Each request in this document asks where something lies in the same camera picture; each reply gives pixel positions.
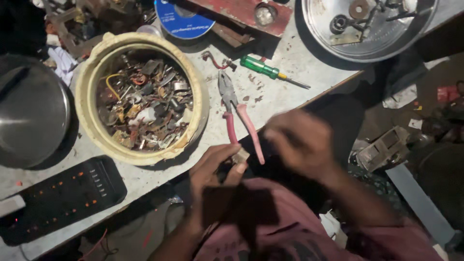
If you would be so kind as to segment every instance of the blue cd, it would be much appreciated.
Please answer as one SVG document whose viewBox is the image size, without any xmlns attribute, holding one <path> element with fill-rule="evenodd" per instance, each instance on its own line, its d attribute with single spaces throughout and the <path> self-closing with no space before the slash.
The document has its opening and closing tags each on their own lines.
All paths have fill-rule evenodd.
<svg viewBox="0 0 464 261">
<path fill-rule="evenodd" d="M 172 36 L 180 39 L 193 39 L 202 36 L 211 29 L 215 21 L 204 14 L 197 13 L 194 5 L 186 7 L 186 0 L 155 0 L 156 13 L 163 28 Z"/>
</svg>

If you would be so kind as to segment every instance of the screwdriver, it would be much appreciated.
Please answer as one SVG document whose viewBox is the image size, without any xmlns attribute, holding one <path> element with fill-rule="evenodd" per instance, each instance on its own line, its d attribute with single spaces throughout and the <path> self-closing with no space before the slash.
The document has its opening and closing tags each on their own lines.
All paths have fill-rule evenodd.
<svg viewBox="0 0 464 261">
<path fill-rule="evenodd" d="M 256 60 L 248 55 L 243 56 L 240 58 L 240 65 L 244 66 L 248 69 L 251 69 L 255 72 L 262 73 L 264 75 L 269 76 L 269 78 L 275 80 L 276 78 L 279 78 L 281 80 L 287 81 L 289 83 L 293 83 L 296 86 L 302 87 L 304 89 L 309 89 L 311 88 L 309 85 L 306 85 L 304 83 L 301 83 L 299 81 L 295 81 L 294 79 L 291 79 L 287 77 L 287 75 L 279 72 L 279 69 L 277 68 L 272 68 L 270 66 L 267 66 L 264 64 L 264 62 L 260 60 Z"/>
</svg>

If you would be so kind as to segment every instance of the dark floor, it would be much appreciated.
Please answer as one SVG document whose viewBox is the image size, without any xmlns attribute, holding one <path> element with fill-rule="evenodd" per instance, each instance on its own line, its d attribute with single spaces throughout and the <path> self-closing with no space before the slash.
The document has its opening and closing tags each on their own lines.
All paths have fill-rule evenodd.
<svg viewBox="0 0 464 261">
<path fill-rule="evenodd" d="M 350 94 L 360 100 L 365 107 L 365 119 L 358 135 L 360 140 L 373 141 L 396 125 L 411 133 L 419 132 L 417 129 L 408 127 L 410 119 L 427 117 L 434 108 L 439 106 L 437 87 L 454 85 L 456 81 L 464 78 L 464 53 L 462 53 L 432 68 L 416 83 L 417 101 L 423 108 L 421 111 L 413 110 L 418 107 L 414 103 L 400 109 L 386 109 L 381 101 L 385 79 L 391 65 L 391 61 L 384 61 L 381 64 L 370 66 L 359 77 L 342 84 L 331 92 Z M 106 260 L 146 260 L 162 241 L 165 212 L 171 204 L 168 199 L 174 195 L 170 184 L 153 190 L 132 203 L 123 212 L 85 233 L 88 239 L 82 239 L 81 250 L 86 252 L 91 249 L 103 234 L 104 229 L 108 228 L 109 247 L 107 251 L 117 248 L 119 252 L 107 256 Z M 70 245 L 74 246 L 80 242 L 81 239 L 77 238 Z M 89 260 L 100 261 L 104 257 L 105 251 L 98 247 Z"/>
</svg>

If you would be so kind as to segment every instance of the pliers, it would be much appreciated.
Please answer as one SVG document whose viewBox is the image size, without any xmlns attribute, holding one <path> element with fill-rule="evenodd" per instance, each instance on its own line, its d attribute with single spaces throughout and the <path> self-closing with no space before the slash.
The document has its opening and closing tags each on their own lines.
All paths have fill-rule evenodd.
<svg viewBox="0 0 464 261">
<path fill-rule="evenodd" d="M 259 144 L 258 134 L 256 133 L 255 126 L 250 120 L 250 117 L 246 113 L 246 105 L 239 104 L 237 96 L 232 85 L 230 77 L 223 71 L 219 70 L 218 75 L 219 93 L 221 94 L 226 111 L 224 112 L 223 118 L 226 119 L 227 134 L 232 144 L 238 144 L 237 136 L 235 136 L 235 129 L 233 125 L 233 114 L 232 106 L 237 110 L 238 116 L 242 119 L 245 127 L 247 128 L 251 138 L 253 139 L 253 145 L 255 146 L 256 155 L 258 156 L 259 163 L 264 164 L 264 156 L 261 151 L 261 145 Z"/>
</svg>

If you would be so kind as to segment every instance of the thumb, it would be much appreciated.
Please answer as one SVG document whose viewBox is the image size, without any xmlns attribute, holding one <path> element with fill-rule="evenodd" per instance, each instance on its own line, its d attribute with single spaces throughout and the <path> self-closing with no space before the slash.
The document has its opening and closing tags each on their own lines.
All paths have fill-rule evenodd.
<svg viewBox="0 0 464 261">
<path fill-rule="evenodd" d="M 243 177 L 243 173 L 245 173 L 246 168 L 248 168 L 247 163 L 234 165 L 227 174 L 226 180 L 224 180 L 224 185 L 238 185 Z"/>
</svg>

